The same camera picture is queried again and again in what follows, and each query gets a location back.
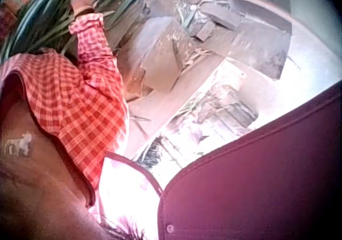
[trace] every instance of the maroon fabric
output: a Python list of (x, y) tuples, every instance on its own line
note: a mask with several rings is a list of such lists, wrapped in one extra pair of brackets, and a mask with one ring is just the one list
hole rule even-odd
[(159, 239), (302, 239), (338, 187), (340, 153), (341, 82), (180, 171)]

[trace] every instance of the metal rivet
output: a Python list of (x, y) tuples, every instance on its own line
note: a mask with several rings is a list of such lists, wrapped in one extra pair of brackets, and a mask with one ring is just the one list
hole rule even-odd
[(166, 231), (171, 234), (175, 231), (175, 227), (173, 225), (168, 225)]

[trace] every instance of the plaid shirt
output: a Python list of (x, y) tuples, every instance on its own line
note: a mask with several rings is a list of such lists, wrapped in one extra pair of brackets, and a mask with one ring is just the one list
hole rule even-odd
[[(15, 22), (15, 16), (2, 6), (0, 41)], [(20, 77), (41, 128), (59, 138), (96, 189), (105, 152), (120, 153), (125, 145), (128, 109), (116, 59), (103, 33), (102, 15), (80, 16), (69, 31), (78, 37), (78, 67), (53, 50), (19, 54), (0, 67), (0, 87), (10, 74)]]

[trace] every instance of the person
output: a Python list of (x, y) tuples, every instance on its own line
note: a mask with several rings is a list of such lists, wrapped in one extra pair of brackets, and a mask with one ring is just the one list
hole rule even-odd
[[(1, 5), (0, 41), (29, 1)], [(143, 238), (100, 225), (88, 212), (106, 151), (122, 153), (129, 121), (122, 77), (93, 2), (71, 0), (77, 66), (51, 49), (0, 66), (2, 239)]]

